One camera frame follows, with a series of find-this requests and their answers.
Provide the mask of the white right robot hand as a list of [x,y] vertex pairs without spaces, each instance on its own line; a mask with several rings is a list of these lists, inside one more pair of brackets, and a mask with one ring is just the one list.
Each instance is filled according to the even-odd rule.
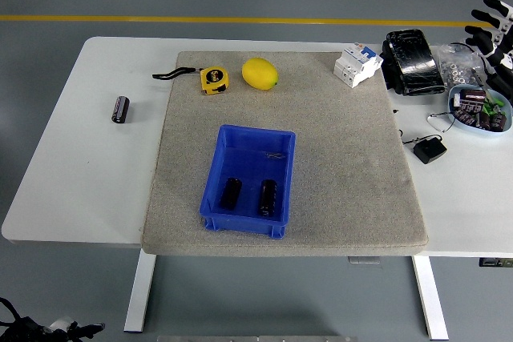
[[470,25],[466,43],[477,47],[494,71],[507,82],[512,81],[512,5],[501,0],[483,0],[495,13],[473,9],[471,16],[487,28]]

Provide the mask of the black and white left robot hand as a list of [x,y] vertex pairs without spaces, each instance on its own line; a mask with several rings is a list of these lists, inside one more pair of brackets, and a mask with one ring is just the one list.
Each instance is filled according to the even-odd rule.
[[51,331],[62,330],[69,339],[86,337],[92,339],[95,334],[105,329],[104,323],[81,325],[77,321],[72,320],[69,316],[65,316],[54,321],[49,327]]

